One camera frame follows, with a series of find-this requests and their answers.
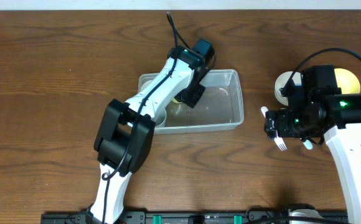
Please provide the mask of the yellow cup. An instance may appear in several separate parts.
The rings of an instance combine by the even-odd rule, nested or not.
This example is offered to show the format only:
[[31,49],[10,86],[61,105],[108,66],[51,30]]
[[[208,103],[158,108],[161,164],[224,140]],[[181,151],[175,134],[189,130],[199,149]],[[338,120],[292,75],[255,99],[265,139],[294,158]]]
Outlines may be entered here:
[[181,101],[177,100],[176,98],[173,98],[172,102],[177,103],[177,104],[182,103]]

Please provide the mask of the pale green spoon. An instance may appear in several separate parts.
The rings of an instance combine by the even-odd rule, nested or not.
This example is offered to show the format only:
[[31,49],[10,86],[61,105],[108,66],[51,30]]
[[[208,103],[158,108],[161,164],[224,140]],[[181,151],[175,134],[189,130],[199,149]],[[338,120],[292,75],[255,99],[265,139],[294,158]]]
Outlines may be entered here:
[[302,141],[302,143],[303,143],[303,145],[304,145],[304,147],[306,148],[306,149],[308,149],[308,150],[311,150],[311,149],[313,149],[313,145],[312,145],[312,142],[310,142],[309,140],[301,140]]

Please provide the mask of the grey cup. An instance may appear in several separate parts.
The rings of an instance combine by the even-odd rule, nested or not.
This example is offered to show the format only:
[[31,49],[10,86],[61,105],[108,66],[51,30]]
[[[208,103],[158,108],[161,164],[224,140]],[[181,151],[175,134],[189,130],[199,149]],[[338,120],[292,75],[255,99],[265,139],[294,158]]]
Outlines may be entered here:
[[160,128],[160,127],[164,127],[165,123],[166,123],[166,118],[167,118],[167,111],[166,109],[162,109],[159,113],[157,113],[156,116],[156,127]]

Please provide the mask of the yellow bowl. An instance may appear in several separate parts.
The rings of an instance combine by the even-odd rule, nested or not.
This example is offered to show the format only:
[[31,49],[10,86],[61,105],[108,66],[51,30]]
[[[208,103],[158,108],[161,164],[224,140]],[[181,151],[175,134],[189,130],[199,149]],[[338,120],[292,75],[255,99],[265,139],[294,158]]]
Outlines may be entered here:
[[343,95],[360,93],[360,82],[352,72],[344,68],[335,68],[334,73],[337,86]]

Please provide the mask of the white cup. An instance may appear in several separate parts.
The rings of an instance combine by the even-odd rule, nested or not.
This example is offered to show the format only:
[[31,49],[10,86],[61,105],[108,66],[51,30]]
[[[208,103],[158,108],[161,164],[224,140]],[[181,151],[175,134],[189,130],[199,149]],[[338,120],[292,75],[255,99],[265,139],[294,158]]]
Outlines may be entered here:
[[140,90],[143,91],[150,83],[151,83],[151,80],[148,80],[145,83],[143,83]]

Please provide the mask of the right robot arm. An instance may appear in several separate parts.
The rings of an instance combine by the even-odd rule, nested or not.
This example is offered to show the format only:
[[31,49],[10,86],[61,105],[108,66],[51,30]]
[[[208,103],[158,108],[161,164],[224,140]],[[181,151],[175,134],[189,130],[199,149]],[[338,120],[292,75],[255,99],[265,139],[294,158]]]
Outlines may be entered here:
[[306,148],[315,138],[334,159],[349,222],[361,223],[361,95],[322,95],[295,108],[261,107],[264,130],[283,151],[286,138],[300,139]]

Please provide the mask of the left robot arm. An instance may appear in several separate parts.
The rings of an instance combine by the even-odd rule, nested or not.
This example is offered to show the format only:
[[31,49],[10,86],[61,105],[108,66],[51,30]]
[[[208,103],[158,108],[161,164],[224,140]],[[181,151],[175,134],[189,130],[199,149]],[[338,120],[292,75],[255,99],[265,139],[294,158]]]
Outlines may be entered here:
[[201,81],[215,60],[211,45],[171,49],[163,69],[124,103],[114,99],[105,109],[94,149],[100,163],[100,183],[95,202],[88,208],[87,223],[115,223],[124,210],[124,195],[151,150],[159,115],[172,99],[193,108],[205,88]]

